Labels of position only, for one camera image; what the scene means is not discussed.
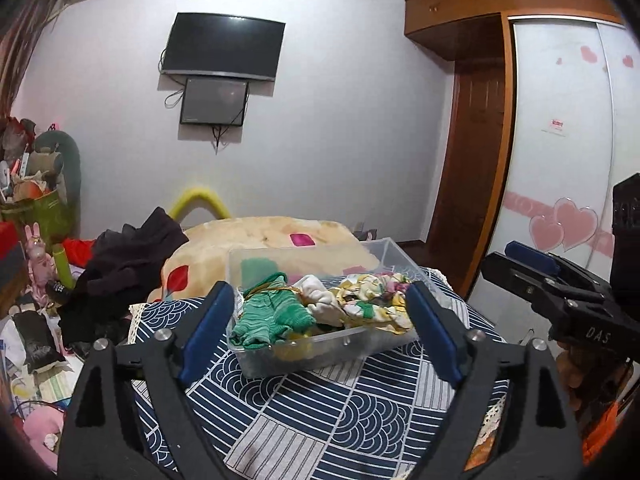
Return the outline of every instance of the dark wooden floor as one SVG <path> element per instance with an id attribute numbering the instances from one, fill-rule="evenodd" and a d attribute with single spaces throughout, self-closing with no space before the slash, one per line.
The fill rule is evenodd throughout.
<path id="1" fill-rule="evenodd" d="M 427 244 L 421 240 L 411 242 L 400 242 L 400 248 L 421 267 L 433 267 L 433 258 L 430 258 L 427 251 Z"/>

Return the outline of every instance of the wall-mounted monitor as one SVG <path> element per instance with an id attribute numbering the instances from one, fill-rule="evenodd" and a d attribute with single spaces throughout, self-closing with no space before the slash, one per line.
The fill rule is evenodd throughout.
<path id="1" fill-rule="evenodd" d="M 284 23 L 258 18 L 179 12 L 162 73 L 273 81 L 284 27 Z"/>
<path id="2" fill-rule="evenodd" d="M 180 124 L 242 126 L 249 83 L 216 77 L 188 77 Z"/>

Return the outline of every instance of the red box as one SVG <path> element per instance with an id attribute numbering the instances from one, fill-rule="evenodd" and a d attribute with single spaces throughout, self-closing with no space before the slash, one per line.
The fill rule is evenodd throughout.
<path id="1" fill-rule="evenodd" d="M 18 243 L 18 232 L 11 222 L 0 222 L 0 260 Z"/>

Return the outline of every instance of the wooden door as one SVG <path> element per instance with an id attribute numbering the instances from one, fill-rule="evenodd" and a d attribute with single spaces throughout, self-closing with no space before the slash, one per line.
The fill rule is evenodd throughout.
<path id="1" fill-rule="evenodd" d="M 447 153 L 426 253 L 430 266 L 463 297 L 498 171 L 505 80 L 501 59 L 456 63 Z"/>

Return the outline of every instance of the dark clothing pile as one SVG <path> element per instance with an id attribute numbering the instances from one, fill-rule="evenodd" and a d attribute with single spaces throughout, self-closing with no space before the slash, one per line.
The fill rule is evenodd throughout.
<path id="1" fill-rule="evenodd" d="M 126 338 L 129 322 L 122 318 L 129 305 L 146 302 L 161 285 L 164 262 L 187 241 L 159 207 L 139 229 L 124 225 L 121 233 L 101 234 L 69 301 L 58 309 L 64 346 L 78 352 L 101 337 L 115 344 Z"/>

